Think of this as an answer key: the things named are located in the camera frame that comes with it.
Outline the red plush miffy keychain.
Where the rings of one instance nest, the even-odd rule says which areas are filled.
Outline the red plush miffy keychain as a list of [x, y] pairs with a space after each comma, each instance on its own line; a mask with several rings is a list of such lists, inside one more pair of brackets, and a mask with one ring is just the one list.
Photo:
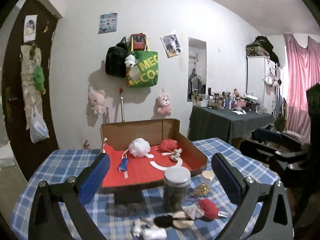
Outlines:
[[215, 205], [214, 202], [212, 202], [210, 199], [199, 199], [191, 194], [188, 194], [191, 198], [194, 198], [197, 201], [197, 204], [199, 206], [199, 209], [203, 211], [204, 218], [209, 220], [214, 220], [218, 218], [228, 218], [229, 213], [220, 211], [220, 209]]

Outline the grey white cloth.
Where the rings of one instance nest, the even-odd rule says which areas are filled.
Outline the grey white cloth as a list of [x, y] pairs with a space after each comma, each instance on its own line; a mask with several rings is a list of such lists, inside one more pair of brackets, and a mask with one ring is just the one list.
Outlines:
[[204, 211], [197, 205], [183, 206], [182, 210], [192, 219], [202, 218], [204, 216]]

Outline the white fluffy star miffy charm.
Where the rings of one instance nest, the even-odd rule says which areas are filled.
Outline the white fluffy star miffy charm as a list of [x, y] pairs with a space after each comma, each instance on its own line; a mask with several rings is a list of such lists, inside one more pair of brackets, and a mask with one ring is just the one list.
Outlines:
[[131, 234], [133, 237], [140, 237], [144, 229], [150, 229], [154, 226], [155, 224], [152, 219], [143, 217], [137, 218], [133, 223]]

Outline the dark brown door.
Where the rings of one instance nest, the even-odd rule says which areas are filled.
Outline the dark brown door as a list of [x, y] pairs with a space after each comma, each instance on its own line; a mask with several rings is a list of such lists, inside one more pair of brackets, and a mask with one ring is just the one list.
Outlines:
[[[2, 102], [10, 146], [26, 180], [58, 149], [49, 95], [49, 62], [57, 18], [38, 0], [26, 0], [10, 32], [4, 55]], [[33, 143], [33, 107], [49, 137]]]

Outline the blue tissue packet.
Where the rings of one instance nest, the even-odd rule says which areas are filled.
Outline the blue tissue packet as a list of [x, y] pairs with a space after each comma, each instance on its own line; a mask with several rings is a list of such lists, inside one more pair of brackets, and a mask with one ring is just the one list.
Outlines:
[[118, 166], [118, 171], [127, 172], [128, 163], [129, 163], [129, 159], [123, 158]]

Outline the dark jar with metal lid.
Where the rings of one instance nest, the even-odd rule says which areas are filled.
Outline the dark jar with metal lid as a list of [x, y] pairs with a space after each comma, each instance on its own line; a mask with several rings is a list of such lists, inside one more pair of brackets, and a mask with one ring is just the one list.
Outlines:
[[186, 167], [170, 167], [164, 172], [163, 205], [165, 211], [182, 210], [190, 181], [191, 172]]

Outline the cardboard box with red liner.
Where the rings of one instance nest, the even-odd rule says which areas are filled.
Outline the cardboard box with red liner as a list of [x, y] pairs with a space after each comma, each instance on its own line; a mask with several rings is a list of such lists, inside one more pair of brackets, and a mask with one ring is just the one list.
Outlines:
[[[180, 121], [177, 119], [157, 119], [132, 121], [114, 124], [103, 124], [100, 127], [101, 149], [110, 158], [110, 169], [101, 184], [103, 193], [135, 191], [162, 186], [164, 169], [171, 166], [183, 166], [191, 176], [200, 174], [207, 167], [207, 156], [180, 133]], [[129, 163], [127, 172], [118, 171], [121, 156], [129, 144], [143, 138], [151, 146], [151, 154], [155, 157], [134, 158], [127, 154]], [[182, 149], [180, 162], [172, 161], [168, 155], [155, 150], [164, 139], [173, 139]]]

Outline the white mesh bath pouf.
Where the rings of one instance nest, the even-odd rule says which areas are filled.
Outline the white mesh bath pouf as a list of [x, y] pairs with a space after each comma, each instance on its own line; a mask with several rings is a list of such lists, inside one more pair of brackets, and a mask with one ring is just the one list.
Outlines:
[[149, 142], [147, 142], [143, 138], [137, 138], [129, 144], [128, 148], [124, 151], [121, 158], [127, 158], [127, 154], [130, 153], [134, 158], [137, 159], [144, 157], [153, 159], [155, 156], [150, 152], [151, 147]]

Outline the red foam net sleeve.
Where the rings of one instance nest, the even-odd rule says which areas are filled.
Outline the red foam net sleeve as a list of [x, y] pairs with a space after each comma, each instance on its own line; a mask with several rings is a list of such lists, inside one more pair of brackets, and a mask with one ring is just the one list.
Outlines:
[[178, 148], [178, 142], [173, 139], [164, 139], [160, 145], [155, 147], [155, 150], [161, 152], [173, 152]]

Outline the white wardrobe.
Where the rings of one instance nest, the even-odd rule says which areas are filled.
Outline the white wardrobe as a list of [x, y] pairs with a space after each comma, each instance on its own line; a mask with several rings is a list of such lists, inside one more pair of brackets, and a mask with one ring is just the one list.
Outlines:
[[257, 102], [273, 114], [277, 103], [280, 68], [264, 56], [247, 57], [246, 93], [257, 98]]

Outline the metal stick with red tip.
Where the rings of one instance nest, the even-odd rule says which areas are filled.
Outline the metal stick with red tip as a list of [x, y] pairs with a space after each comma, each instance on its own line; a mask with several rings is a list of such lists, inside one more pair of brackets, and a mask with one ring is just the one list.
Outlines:
[[124, 97], [123, 97], [123, 89], [120, 87], [119, 89], [120, 93], [120, 109], [121, 109], [121, 122], [125, 122], [125, 116], [124, 116]]

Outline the black backpack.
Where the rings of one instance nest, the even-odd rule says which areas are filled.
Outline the black backpack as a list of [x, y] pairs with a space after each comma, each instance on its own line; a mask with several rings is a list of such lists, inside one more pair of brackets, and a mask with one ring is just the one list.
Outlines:
[[105, 59], [105, 72], [109, 76], [126, 77], [125, 59], [128, 56], [126, 37], [114, 47], [110, 47]]

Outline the green tote bag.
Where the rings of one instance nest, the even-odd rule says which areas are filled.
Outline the green tote bag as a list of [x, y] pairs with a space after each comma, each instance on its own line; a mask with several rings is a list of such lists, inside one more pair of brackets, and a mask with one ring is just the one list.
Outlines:
[[126, 83], [130, 88], [153, 87], [158, 82], [158, 53], [156, 51], [132, 51], [136, 65], [126, 68]]

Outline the photo on wall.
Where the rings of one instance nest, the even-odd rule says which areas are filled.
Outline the photo on wall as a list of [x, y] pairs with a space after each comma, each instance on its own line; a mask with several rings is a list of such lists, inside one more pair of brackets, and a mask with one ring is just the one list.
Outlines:
[[181, 54], [181, 46], [176, 35], [168, 35], [161, 37], [165, 52], [168, 58], [178, 56]]

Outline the blue wall poster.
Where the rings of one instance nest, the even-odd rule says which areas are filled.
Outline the blue wall poster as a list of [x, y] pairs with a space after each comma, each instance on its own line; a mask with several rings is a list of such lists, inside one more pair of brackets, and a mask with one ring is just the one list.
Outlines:
[[103, 14], [99, 20], [99, 34], [117, 31], [117, 13]]

